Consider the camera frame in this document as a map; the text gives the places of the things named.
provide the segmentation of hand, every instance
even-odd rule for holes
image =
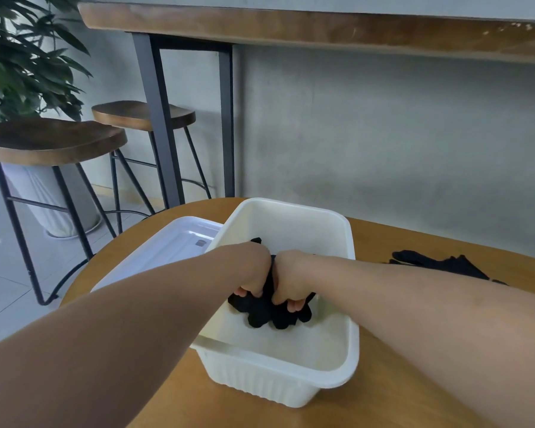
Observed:
[[[271,267],[271,255],[269,250],[264,245],[254,242],[241,243],[239,246],[246,250],[246,254],[251,253],[254,257],[257,256],[258,264],[256,266],[256,273],[254,273],[253,277],[234,291],[234,294],[244,297],[250,292],[254,297],[261,297],[266,277],[268,276],[269,268]]]
[[[273,270],[273,285],[276,289],[271,301],[280,305],[287,300],[287,310],[299,311],[311,293],[307,271],[312,254],[301,251],[281,251],[276,256]]]

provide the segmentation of bar stool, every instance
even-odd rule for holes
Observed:
[[[40,305],[48,305],[52,300],[56,299],[57,292],[65,281],[93,258],[91,246],[87,240],[86,233],[59,165],[75,164],[77,166],[78,172],[101,214],[101,218],[105,221],[111,235],[116,237],[115,231],[107,219],[107,214],[103,210],[97,195],[95,195],[80,162],[98,158],[106,153],[112,153],[126,142],[127,137],[123,129],[98,122],[66,122],[56,119],[28,118],[0,123],[0,192],[6,204],[10,222],[12,222],[12,227],[14,228],[14,233],[20,246],[32,288],[36,294],[37,302]],[[1,163],[51,166],[57,185],[62,193],[65,207],[12,196]],[[18,214],[16,213],[15,202],[69,213],[78,233],[81,247],[86,255],[86,259],[75,266],[57,284],[47,300],[44,300],[42,289],[37,279],[34,263],[32,262],[21,228],[20,219],[18,219]]]
[[[192,142],[191,134],[188,131],[188,126],[196,121],[196,113],[191,109],[176,107],[174,105],[169,105],[169,107],[171,110],[171,118],[169,120],[169,122],[171,123],[171,127],[173,129],[180,129],[180,128],[184,129],[184,133],[186,134],[186,139],[188,140],[188,145],[191,148],[192,156],[194,157],[194,162],[196,163],[196,168],[198,169],[198,172],[200,174],[200,180],[202,182],[198,182],[198,181],[190,180],[190,179],[182,179],[182,181],[186,181],[188,183],[195,184],[196,186],[200,186],[206,191],[206,195],[208,196],[208,199],[211,199],[212,196],[210,195],[210,190],[208,189],[206,179],[204,178],[204,173],[202,172],[202,167],[200,166],[200,161],[198,159],[198,155],[196,154],[196,149],[194,148],[194,143]],[[95,105],[91,108],[91,110],[93,112],[93,117],[95,118],[95,120],[97,120],[100,123],[108,124],[108,125],[119,127],[119,128],[145,130],[146,132],[149,133],[150,145],[153,148],[153,154],[155,156],[156,164],[151,164],[149,162],[143,162],[143,161],[139,161],[139,160],[131,159],[131,158],[125,158],[121,150],[119,149],[110,153],[109,158],[111,160],[111,176],[113,178],[113,194],[114,194],[114,199],[115,199],[115,209],[120,210],[119,188],[117,186],[117,171],[115,167],[115,159],[118,159],[123,165],[123,168],[125,169],[125,172],[129,176],[133,185],[135,186],[136,191],[141,196],[143,203],[145,204],[147,209],[149,209],[150,214],[154,215],[155,210],[151,206],[147,196],[145,195],[145,193],[143,192],[143,189],[141,188],[141,185],[137,181],[135,175],[131,171],[130,166],[128,164],[128,162],[131,162],[131,163],[138,164],[138,165],[145,165],[145,166],[150,166],[152,168],[156,168],[157,174],[158,174],[158,182],[160,183],[161,191],[164,193],[163,174],[161,172],[161,169],[158,163],[155,136],[153,134],[153,127],[150,122],[149,105],[145,102],[139,102],[137,100],[118,100],[115,102]],[[119,234],[121,234],[122,223],[121,223],[120,215],[117,215],[117,229],[119,231]]]

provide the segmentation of tiled floor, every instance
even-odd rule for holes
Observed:
[[[105,209],[114,208],[112,199],[100,197],[100,200]],[[147,212],[143,206],[137,204],[122,205],[121,208]],[[65,273],[69,272],[82,259],[85,259],[79,240],[55,240],[48,237],[25,204],[18,204],[16,210],[42,289],[45,292],[50,292]],[[109,215],[109,219],[116,229],[116,215]],[[140,215],[123,215],[124,229],[136,224],[141,219],[143,217]],[[88,238],[93,252],[99,251],[112,239],[105,225],[88,234]],[[37,304],[16,243],[14,231],[0,196],[0,340],[56,309],[76,275],[77,273],[62,287],[59,293],[61,297],[54,300],[49,306]]]

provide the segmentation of wooden stool seat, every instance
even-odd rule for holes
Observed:
[[[125,131],[98,122],[28,118],[0,123],[0,162],[76,164],[106,155],[127,142]]]
[[[196,121],[196,113],[192,109],[176,107],[169,104],[171,109],[171,128],[180,129]],[[93,117],[100,123],[151,132],[149,105],[138,100],[118,100],[95,105],[91,108]]]

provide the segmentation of white tray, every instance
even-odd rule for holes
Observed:
[[[91,291],[207,250],[222,224],[194,216],[175,219],[121,261]]]

